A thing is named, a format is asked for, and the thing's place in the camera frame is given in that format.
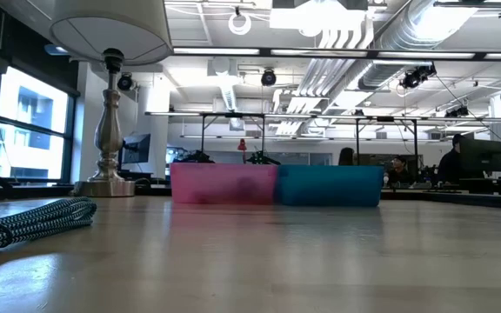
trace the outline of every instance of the plastic storage bin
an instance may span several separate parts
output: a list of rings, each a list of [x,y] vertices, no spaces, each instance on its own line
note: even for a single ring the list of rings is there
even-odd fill
[[[276,165],[172,163],[174,203],[273,204]]]
[[[384,169],[378,166],[281,165],[277,201],[294,206],[376,207]]]

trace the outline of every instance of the security camera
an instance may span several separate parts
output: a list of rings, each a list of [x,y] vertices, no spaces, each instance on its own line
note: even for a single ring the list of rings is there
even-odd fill
[[[264,74],[262,75],[262,79],[260,81],[262,82],[262,85],[266,87],[276,84],[276,74],[274,74],[274,70],[264,70]]]
[[[137,82],[132,79],[132,73],[123,73],[117,82],[117,87],[122,91],[131,91],[137,87]]]

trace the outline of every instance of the computer monitor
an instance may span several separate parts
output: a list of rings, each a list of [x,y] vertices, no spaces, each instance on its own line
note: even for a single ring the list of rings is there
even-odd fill
[[[124,138],[123,164],[147,163],[150,153],[150,134]]]
[[[464,138],[459,144],[464,171],[501,171],[501,142]]]

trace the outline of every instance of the man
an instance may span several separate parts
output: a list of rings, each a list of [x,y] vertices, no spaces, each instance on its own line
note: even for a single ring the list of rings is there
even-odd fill
[[[407,160],[403,156],[396,156],[393,158],[393,169],[388,172],[388,183],[394,185],[396,183],[412,183],[412,177],[405,169]]]
[[[461,166],[461,140],[464,137],[456,134],[451,140],[453,148],[442,156],[438,166],[438,181],[444,183],[459,183],[460,178],[466,178]]]

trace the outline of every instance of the pink plastic bin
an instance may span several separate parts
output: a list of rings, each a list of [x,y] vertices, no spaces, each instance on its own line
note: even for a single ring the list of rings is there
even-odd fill
[[[276,165],[172,163],[174,203],[273,204]]]

